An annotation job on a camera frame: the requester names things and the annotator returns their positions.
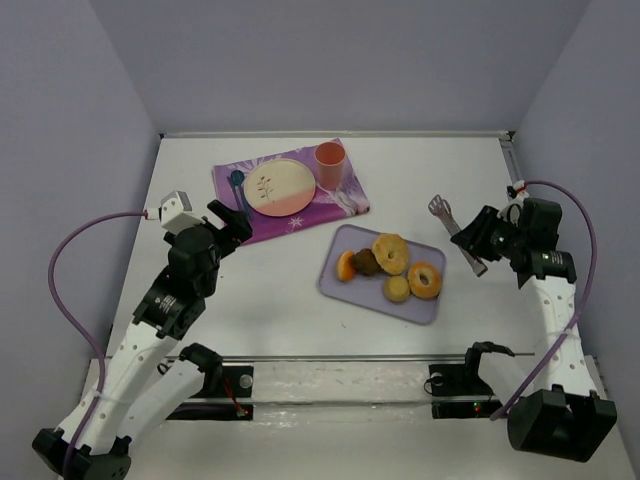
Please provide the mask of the metal serving tongs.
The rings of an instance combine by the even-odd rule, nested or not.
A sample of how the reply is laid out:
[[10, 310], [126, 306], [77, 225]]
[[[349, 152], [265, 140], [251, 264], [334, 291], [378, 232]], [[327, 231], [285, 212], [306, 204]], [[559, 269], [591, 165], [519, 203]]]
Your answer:
[[[448, 201], [446, 199], [443, 199], [439, 194], [436, 194], [429, 201], [428, 209], [433, 216], [435, 216], [441, 221], [441, 223], [443, 224], [443, 226], [445, 227], [445, 229], [447, 230], [448, 234], [451, 237], [453, 237], [455, 234], [461, 231], [460, 226], [458, 225], [458, 223], [456, 222], [456, 220], [452, 215], [452, 210]], [[463, 254], [464, 258], [470, 265], [472, 271], [478, 278], [482, 277], [488, 271], [488, 267], [484, 264], [482, 260], [474, 257], [473, 255], [471, 255], [469, 252], [467, 252], [461, 247], [459, 247], [459, 250]]]

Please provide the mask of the large yellow ring bread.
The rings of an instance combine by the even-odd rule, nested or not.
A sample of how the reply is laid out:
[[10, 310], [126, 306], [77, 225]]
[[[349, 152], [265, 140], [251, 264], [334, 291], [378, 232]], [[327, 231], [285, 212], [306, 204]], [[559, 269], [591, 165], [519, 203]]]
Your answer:
[[372, 252], [381, 269], [390, 275], [400, 275], [409, 266], [407, 242], [398, 234], [380, 234], [372, 244]]

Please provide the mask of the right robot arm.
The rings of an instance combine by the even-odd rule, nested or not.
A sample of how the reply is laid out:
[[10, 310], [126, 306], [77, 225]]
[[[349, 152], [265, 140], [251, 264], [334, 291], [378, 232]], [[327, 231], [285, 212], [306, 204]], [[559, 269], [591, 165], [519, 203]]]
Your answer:
[[520, 292], [539, 320], [535, 366], [524, 372], [508, 347], [477, 342], [476, 372], [501, 403], [517, 451], [585, 463], [617, 421], [614, 402], [602, 398], [585, 364], [577, 327], [577, 274], [570, 253], [557, 248], [559, 204], [526, 198], [504, 211], [484, 206], [452, 242], [486, 261], [506, 259]]

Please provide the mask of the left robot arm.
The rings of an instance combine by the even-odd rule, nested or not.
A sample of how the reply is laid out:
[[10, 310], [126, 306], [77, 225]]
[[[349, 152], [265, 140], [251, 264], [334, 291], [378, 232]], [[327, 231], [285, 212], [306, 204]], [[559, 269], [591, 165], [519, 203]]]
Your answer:
[[161, 361], [184, 339], [216, 290], [222, 259], [252, 236], [247, 214], [218, 200], [208, 210], [223, 227], [194, 214], [188, 196], [174, 191], [138, 217], [157, 221], [169, 245], [167, 264], [133, 313], [111, 358], [64, 306], [55, 285], [57, 261], [50, 260], [48, 284], [54, 303], [89, 343], [98, 360], [98, 378], [74, 410], [54, 428], [44, 428], [32, 448], [64, 479], [123, 479], [132, 453], [188, 398], [215, 386], [223, 359], [193, 343], [155, 383]]

